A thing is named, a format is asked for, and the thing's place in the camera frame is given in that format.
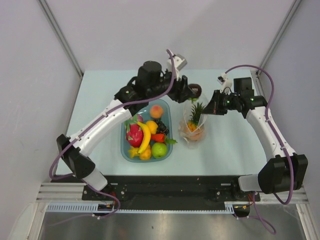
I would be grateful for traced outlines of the dark purple toy mangosteen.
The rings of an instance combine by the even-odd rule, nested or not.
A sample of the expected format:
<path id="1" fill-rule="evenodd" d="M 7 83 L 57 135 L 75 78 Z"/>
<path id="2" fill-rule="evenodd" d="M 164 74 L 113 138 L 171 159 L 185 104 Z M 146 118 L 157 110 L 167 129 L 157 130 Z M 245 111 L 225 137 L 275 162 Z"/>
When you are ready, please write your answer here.
<path id="1" fill-rule="evenodd" d="M 188 87 L 193 92 L 193 97 L 191 97 L 190 100 L 192 102 L 195 102 L 202 94 L 202 87 L 199 84 L 196 84 L 196 83 L 189 84 Z"/>

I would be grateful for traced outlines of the small toy pineapple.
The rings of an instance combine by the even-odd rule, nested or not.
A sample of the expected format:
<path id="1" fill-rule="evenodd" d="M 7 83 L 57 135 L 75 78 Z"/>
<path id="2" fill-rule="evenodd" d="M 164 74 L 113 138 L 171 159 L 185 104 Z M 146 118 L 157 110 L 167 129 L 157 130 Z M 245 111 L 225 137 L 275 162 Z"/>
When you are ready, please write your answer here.
<path id="1" fill-rule="evenodd" d="M 191 114 L 189 121 L 187 122 L 187 127 L 191 132 L 194 132 L 200 121 L 202 110 L 205 108 L 202 102 L 193 103 L 191 106 Z"/>

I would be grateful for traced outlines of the clear polka dot zip bag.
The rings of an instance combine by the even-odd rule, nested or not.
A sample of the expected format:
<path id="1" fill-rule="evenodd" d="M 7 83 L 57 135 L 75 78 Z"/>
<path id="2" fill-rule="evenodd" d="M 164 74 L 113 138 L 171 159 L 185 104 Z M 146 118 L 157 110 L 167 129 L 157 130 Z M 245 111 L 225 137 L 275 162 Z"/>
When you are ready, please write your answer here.
<path id="1" fill-rule="evenodd" d="M 189 149 L 197 148 L 206 136 L 207 116 L 203 114 L 203 110 L 208 102 L 207 97 L 202 94 L 199 98 L 190 98 L 183 105 L 178 133 Z"/>

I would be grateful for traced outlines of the toy peach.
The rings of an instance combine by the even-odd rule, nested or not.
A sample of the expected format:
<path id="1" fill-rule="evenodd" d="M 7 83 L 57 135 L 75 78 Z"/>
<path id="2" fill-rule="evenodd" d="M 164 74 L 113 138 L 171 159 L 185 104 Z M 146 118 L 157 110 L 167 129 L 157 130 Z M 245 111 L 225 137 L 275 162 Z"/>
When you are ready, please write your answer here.
<path id="1" fill-rule="evenodd" d="M 149 114 L 153 119 L 160 119 L 164 113 L 163 108 L 160 105 L 153 105 L 150 110 Z"/>

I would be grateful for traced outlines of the red toy wax apple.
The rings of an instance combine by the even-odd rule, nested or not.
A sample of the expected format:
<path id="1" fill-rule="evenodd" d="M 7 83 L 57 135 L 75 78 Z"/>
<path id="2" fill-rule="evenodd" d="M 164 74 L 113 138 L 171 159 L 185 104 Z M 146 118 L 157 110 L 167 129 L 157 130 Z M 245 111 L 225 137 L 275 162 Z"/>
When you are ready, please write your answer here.
<path id="1" fill-rule="evenodd" d="M 137 123 L 137 122 L 143 122 L 144 121 L 144 119 L 143 119 L 143 117 L 142 117 L 142 115 L 141 114 L 135 114 L 133 117 L 132 117 L 132 120 L 135 122 L 135 123 Z"/>

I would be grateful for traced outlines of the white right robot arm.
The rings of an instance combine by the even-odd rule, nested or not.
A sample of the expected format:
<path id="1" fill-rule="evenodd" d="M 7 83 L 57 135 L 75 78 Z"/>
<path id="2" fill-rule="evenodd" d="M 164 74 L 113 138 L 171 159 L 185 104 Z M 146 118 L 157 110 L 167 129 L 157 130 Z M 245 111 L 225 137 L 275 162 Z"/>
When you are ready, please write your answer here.
<path id="1" fill-rule="evenodd" d="M 262 95 L 255 95 L 249 77 L 230 81 L 224 73 L 218 77 L 220 89 L 202 111 L 205 115 L 225 115 L 238 111 L 254 129 L 266 156 L 267 163 L 257 174 L 242 175 L 238 183 L 230 188 L 231 196 L 242 201 L 249 192 L 275 194 L 302 187 L 308 166 L 304 154 L 297 154 L 287 143 L 267 109 Z"/>

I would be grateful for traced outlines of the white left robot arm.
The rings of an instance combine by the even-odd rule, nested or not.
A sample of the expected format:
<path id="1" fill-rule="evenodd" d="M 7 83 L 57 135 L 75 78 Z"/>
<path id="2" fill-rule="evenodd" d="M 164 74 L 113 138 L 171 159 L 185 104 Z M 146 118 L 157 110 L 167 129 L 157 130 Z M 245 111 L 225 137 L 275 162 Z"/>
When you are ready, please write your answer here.
<path id="1" fill-rule="evenodd" d="M 111 188 L 89 155 L 114 127 L 129 120 L 149 102 L 163 96 L 177 103 L 199 97 L 201 92 L 193 91 L 188 78 L 180 75 L 186 65 L 187 61 L 178 54 L 168 60 L 165 71 L 156 61 L 144 62 L 137 75 L 114 95 L 110 104 L 94 120 L 69 137 L 61 134 L 57 138 L 57 159 L 63 160 L 77 179 L 91 186 L 98 199 L 107 199 Z"/>

